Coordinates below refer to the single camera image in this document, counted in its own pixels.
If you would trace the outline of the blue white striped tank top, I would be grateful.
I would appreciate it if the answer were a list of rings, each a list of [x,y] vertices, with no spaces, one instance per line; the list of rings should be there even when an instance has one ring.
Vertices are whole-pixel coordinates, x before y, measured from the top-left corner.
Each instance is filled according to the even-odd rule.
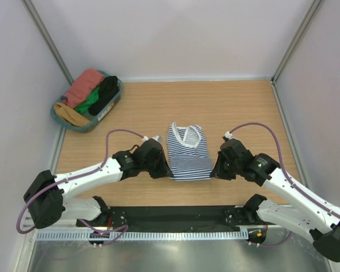
[[[213,165],[207,140],[198,125],[171,123],[167,133],[169,167],[175,181],[209,180]]]

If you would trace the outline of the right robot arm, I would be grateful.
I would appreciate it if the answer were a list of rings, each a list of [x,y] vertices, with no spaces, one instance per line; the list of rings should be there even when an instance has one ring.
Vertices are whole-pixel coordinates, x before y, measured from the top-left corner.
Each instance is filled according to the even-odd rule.
[[[277,193],[290,207],[255,194],[243,206],[245,220],[286,228],[308,240],[325,258],[340,262],[340,207],[297,182],[272,157],[263,153],[254,156],[239,140],[225,138],[211,176],[224,180],[241,176]]]

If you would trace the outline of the pink tank top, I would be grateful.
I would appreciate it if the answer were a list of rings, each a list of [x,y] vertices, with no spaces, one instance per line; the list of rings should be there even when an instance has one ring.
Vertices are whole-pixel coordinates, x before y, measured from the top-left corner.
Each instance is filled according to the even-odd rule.
[[[85,101],[90,93],[103,81],[104,75],[95,69],[87,69],[74,80],[63,95],[62,102],[74,109]]]

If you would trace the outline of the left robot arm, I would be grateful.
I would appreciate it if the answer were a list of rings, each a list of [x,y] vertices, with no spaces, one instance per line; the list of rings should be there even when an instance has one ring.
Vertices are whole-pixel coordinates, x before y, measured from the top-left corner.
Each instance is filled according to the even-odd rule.
[[[109,219],[106,203],[100,197],[79,199],[77,196],[109,183],[119,182],[147,172],[152,179],[173,174],[165,158],[163,146],[150,138],[140,146],[118,151],[103,162],[74,172],[54,175],[40,172],[24,194],[26,209],[33,226],[43,229],[59,220],[81,220],[104,226]]]

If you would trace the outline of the tan tank top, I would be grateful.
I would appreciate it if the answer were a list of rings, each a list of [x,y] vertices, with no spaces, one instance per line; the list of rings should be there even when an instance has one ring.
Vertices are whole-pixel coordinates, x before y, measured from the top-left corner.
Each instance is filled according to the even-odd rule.
[[[83,127],[90,123],[90,120],[68,107],[64,103],[55,103],[54,112],[62,121],[76,127]]]

